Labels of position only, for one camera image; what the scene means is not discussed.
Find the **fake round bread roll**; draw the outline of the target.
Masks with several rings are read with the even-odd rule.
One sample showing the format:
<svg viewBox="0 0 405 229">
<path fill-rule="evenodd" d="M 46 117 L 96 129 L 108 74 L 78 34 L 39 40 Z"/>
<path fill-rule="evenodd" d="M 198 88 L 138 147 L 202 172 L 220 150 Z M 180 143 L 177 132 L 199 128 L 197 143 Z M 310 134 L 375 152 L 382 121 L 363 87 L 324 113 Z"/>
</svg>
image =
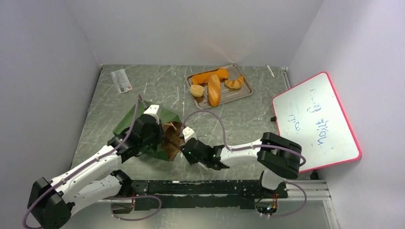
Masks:
<svg viewBox="0 0 405 229">
<path fill-rule="evenodd" d="M 190 93 L 194 97 L 202 97 L 204 95 L 204 92 L 205 92 L 204 87 L 199 84 L 192 84 L 190 86 Z"/>
</svg>

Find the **fake croissant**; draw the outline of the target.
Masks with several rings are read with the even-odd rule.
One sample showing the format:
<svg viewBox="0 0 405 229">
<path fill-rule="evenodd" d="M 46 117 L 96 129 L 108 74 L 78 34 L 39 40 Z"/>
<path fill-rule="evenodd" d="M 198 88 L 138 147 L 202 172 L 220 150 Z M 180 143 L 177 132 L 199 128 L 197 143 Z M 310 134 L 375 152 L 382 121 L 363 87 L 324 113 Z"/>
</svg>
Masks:
<svg viewBox="0 0 405 229">
<path fill-rule="evenodd" d="M 242 88 L 244 84 L 244 77 L 242 75 L 239 75 L 236 80 L 225 80 L 224 84 L 226 87 L 231 88 L 231 89 L 240 89 Z"/>
</svg>

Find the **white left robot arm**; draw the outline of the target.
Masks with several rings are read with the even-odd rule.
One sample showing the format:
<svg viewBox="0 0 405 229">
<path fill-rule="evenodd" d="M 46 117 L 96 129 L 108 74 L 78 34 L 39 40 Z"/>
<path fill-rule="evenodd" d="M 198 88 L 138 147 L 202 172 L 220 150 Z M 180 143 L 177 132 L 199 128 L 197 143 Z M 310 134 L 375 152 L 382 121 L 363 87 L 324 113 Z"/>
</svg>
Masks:
<svg viewBox="0 0 405 229">
<path fill-rule="evenodd" d="M 50 180 L 36 180 L 27 213 L 40 228 L 59 229 L 71 216 L 101 199 L 127 198 L 132 192 L 132 180 L 116 167 L 138 156 L 146 146 L 159 145 L 163 138 L 158 112 L 149 107 L 86 161 Z"/>
</svg>

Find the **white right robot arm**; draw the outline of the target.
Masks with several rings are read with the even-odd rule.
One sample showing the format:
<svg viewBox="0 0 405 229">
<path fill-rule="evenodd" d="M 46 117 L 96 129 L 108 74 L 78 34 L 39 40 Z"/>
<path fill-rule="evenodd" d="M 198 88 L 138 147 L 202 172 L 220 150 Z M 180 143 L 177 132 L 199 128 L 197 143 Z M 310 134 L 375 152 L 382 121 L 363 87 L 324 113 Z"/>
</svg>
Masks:
<svg viewBox="0 0 405 229">
<path fill-rule="evenodd" d="M 213 170 L 246 163 L 262 164 L 266 169 L 257 190 L 265 198 L 274 194 L 285 179 L 298 178 L 300 167 L 306 163 L 299 144 L 271 132 L 254 142 L 236 146 L 209 146 L 191 135 L 185 138 L 180 150 L 189 164 Z"/>
</svg>

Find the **fake baguette loaf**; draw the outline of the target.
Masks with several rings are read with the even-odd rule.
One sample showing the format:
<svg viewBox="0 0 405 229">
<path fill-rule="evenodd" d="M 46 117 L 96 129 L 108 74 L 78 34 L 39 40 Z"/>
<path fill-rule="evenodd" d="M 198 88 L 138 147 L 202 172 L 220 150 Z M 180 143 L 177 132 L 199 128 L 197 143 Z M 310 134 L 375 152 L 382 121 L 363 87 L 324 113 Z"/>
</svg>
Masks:
<svg viewBox="0 0 405 229">
<path fill-rule="evenodd" d="M 221 82 L 216 74 L 212 74 L 208 78 L 208 99 L 211 106 L 218 106 L 221 99 Z"/>
</svg>

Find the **metal tongs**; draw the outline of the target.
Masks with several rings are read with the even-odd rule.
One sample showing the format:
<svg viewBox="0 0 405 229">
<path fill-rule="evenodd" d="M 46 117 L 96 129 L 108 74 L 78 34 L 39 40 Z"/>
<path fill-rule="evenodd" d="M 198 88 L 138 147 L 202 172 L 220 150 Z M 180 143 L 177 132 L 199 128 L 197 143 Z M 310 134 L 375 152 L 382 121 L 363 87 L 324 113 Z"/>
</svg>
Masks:
<svg viewBox="0 0 405 229">
<path fill-rule="evenodd" d="M 174 142 L 170 142 L 170 144 L 171 144 L 172 146 L 174 146 L 175 148 L 179 149 L 180 158 L 184 158 L 184 155 L 183 155 L 183 153 L 182 153 L 182 151 L 181 151 L 181 147 L 180 147 L 179 145 L 177 145 L 176 143 L 174 143 Z M 206 167 L 205 165 L 203 165 L 201 162 L 198 162 L 197 164 L 200 165 L 203 169 L 208 170 L 208 167 Z"/>
</svg>

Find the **orange fake braided bread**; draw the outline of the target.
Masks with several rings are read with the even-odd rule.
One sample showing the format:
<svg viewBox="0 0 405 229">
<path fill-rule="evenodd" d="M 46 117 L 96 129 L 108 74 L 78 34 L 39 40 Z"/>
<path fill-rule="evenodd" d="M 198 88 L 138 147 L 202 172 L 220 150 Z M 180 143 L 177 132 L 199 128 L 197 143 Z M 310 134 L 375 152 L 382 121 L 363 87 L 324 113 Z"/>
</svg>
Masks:
<svg viewBox="0 0 405 229">
<path fill-rule="evenodd" d="M 220 80 L 221 79 L 228 79 L 228 77 L 229 77 L 229 73 L 228 73 L 228 71 L 226 69 L 219 68 L 217 70 L 203 72 L 203 73 L 200 73 L 200 74 L 193 75 L 191 77 L 192 84 L 208 83 L 208 78 L 212 74 L 216 74 L 219 77 Z"/>
</svg>

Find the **green paper bag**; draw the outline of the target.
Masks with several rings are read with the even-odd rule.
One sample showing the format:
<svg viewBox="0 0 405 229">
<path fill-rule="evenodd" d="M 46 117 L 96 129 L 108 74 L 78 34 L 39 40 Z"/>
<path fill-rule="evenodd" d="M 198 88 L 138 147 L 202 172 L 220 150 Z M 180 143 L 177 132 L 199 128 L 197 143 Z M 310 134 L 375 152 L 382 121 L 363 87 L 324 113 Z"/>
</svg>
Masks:
<svg viewBox="0 0 405 229">
<path fill-rule="evenodd" d="M 163 161 L 172 161 L 179 153 L 180 116 L 165 108 L 152 107 L 140 101 L 124 115 L 113 130 L 108 146 L 116 149 L 122 162 L 143 154 Z"/>
</svg>

